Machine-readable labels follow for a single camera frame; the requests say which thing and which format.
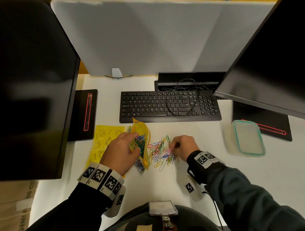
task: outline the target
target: black monitor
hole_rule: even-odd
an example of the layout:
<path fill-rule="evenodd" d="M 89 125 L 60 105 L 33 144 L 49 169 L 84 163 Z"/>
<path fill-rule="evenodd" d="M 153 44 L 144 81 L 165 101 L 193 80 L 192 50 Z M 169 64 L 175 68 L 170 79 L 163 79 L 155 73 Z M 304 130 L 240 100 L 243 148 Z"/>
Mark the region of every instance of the black monitor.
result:
<path fill-rule="evenodd" d="M 290 141 L 286 115 L 305 119 L 301 15 L 296 1 L 279 0 L 214 93 L 235 101 L 233 120 L 252 120 Z"/>
<path fill-rule="evenodd" d="M 0 180 L 63 170 L 80 59 L 50 5 L 0 2 Z"/>

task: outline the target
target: yellow sheet with drawings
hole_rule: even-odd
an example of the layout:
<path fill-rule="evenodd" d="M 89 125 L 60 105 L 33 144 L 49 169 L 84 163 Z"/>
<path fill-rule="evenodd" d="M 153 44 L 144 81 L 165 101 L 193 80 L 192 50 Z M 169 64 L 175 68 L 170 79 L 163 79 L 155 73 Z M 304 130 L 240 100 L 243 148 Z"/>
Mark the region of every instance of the yellow sheet with drawings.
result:
<path fill-rule="evenodd" d="M 97 125 L 94 132 L 93 146 L 86 163 L 86 168 L 92 162 L 99 163 L 107 146 L 122 132 L 125 132 L 124 126 Z"/>

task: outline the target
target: black keyboard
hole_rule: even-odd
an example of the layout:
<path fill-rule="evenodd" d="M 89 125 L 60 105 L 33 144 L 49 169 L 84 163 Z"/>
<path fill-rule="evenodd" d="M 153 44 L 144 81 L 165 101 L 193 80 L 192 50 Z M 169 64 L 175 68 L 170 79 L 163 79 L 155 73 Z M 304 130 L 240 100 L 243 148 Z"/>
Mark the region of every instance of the black keyboard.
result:
<path fill-rule="evenodd" d="M 123 91 L 120 123 L 221 120 L 212 91 Z"/>

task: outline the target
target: gray partition panel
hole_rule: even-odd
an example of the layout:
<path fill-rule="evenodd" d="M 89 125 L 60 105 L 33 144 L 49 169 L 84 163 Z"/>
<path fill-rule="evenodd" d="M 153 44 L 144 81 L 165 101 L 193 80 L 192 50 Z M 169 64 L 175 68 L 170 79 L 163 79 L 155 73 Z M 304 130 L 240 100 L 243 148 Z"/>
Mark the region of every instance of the gray partition panel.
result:
<path fill-rule="evenodd" d="M 51 2 L 91 75 L 227 71 L 273 5 Z"/>

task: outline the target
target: person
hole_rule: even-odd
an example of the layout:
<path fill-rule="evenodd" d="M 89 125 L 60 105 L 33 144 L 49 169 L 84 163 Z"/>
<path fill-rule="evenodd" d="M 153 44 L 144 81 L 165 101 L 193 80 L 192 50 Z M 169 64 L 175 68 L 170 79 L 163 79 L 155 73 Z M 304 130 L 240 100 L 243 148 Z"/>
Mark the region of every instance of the person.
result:
<path fill-rule="evenodd" d="M 138 133 L 120 134 L 106 148 L 99 166 L 108 169 L 107 174 L 111 172 L 111 176 L 116 178 L 116 175 L 126 174 L 140 155 L 139 148 L 133 152 L 129 149 L 129 144 L 137 136 Z M 305 220 L 299 213 L 288 206 L 276 203 L 265 189 L 252 185 L 238 169 L 227 167 L 221 162 L 212 163 L 204 168 L 195 159 L 201 151 L 193 137 L 175 137 L 170 143 L 170 148 L 175 155 L 188 163 L 197 181 L 206 184 L 207 192 L 217 203 L 231 231 L 305 230 Z M 69 198 L 32 224 L 28 231 L 99 230 L 101 216 L 107 207 L 111 207 L 113 199 L 110 199 L 111 196 L 106 192 L 81 183 L 81 178 L 82 176 Z M 87 197 L 99 200 L 92 204 L 87 202 Z M 179 205 L 176 208 L 178 215 L 172 217 L 172 220 L 177 230 L 219 230 L 199 212 Z M 128 212 L 106 230 L 137 230 L 138 225 L 151 224 L 152 230 L 163 229 L 162 219 L 149 216 L 148 206 L 145 204 Z"/>

